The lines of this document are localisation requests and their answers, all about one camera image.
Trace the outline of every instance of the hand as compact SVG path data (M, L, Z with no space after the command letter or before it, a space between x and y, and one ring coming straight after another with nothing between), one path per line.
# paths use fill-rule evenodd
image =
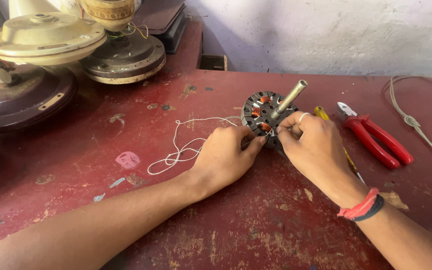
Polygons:
M251 141L244 151L241 150L243 138ZM196 185L202 194L201 199L240 179L253 165L264 144L266 138L256 138L247 126L216 128L189 170L198 181Z
M286 156L334 203L353 208L366 198L369 188L349 169L336 125L312 115L304 115L300 123L303 113L291 114L277 128Z

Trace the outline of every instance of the blue paint mark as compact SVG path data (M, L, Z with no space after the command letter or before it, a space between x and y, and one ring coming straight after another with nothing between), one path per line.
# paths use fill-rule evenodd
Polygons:
M102 194L101 196L94 197L94 202L99 202L100 200L102 200L104 198L105 195L106 195L106 192L104 194Z
M124 181L124 177L123 178L119 178L116 182L112 183L112 185L109 186L109 188L113 188L119 184L121 184Z

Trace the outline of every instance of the cable knot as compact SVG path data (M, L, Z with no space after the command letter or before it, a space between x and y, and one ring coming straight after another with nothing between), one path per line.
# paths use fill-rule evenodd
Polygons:
M414 117L412 117L411 115L406 115L404 117L404 122L412 127L420 127L420 123L418 123L418 121L416 119L414 119Z

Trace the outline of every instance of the red plier handle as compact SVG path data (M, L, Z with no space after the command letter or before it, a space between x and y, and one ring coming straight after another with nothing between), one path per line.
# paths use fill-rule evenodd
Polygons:
M384 131L373 121L369 119L369 115L349 116L343 124L344 127L350 128L356 137L363 143L373 156L381 161L389 169L399 168L399 162L390 156L385 150L379 146L370 136L373 135L385 144L404 164L411 164L414 157L401 145L393 136Z

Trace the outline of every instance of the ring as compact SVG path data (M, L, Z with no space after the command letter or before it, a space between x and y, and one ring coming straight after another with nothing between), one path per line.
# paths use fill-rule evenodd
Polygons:
M301 124L301 119L303 119L303 116L305 116L306 114L310 114L309 112L305 112L301 115L301 117L299 118L299 123Z

